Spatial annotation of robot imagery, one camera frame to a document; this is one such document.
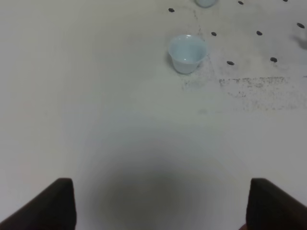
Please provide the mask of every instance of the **cup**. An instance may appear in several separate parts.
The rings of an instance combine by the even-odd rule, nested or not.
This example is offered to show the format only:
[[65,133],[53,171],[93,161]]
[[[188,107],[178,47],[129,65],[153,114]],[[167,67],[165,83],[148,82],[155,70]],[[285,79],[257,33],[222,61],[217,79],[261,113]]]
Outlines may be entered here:
[[199,6],[208,8],[213,6],[217,0],[195,0],[195,1]]
[[170,42],[170,54],[177,72],[188,74],[193,72],[206,56],[205,42],[197,36],[180,35]]

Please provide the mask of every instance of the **hole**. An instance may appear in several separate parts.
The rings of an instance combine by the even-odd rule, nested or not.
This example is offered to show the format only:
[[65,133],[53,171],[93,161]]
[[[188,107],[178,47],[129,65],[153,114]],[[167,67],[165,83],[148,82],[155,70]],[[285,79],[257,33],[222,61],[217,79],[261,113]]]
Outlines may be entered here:
[[301,23],[297,23],[297,26],[302,28],[302,29],[305,29],[305,26],[303,24],[301,24]]
[[275,57],[272,57],[271,59],[270,59],[272,62],[277,62],[277,58],[275,58]]

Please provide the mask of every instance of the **white paper cup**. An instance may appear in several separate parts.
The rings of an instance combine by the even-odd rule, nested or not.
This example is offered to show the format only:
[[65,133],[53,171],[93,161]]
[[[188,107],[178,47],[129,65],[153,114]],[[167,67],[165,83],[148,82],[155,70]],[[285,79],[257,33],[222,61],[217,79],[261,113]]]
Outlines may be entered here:
[[204,8],[213,6],[217,0],[196,0],[196,3]]
[[179,73],[193,72],[206,56],[206,45],[199,37],[180,35],[171,40],[168,53]]

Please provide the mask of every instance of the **white surface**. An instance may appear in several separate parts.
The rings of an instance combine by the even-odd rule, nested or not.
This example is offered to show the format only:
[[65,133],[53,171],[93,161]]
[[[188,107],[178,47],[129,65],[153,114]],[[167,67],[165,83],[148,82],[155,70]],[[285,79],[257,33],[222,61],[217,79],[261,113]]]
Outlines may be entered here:
[[[2,0],[0,219],[63,176],[78,230],[238,229],[252,177],[307,204],[296,25],[306,10],[304,0]],[[190,76],[167,58],[179,34],[209,44]],[[127,181],[137,205],[108,197]]]

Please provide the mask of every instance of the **small plastic cup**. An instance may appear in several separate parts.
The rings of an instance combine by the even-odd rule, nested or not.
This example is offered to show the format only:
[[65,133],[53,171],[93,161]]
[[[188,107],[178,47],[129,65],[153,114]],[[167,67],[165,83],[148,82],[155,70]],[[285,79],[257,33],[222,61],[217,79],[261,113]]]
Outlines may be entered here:
[[206,45],[199,37],[180,35],[171,40],[168,53],[177,72],[193,72],[206,56]]
[[195,0],[195,1],[199,6],[204,8],[211,7],[217,2],[217,0]]

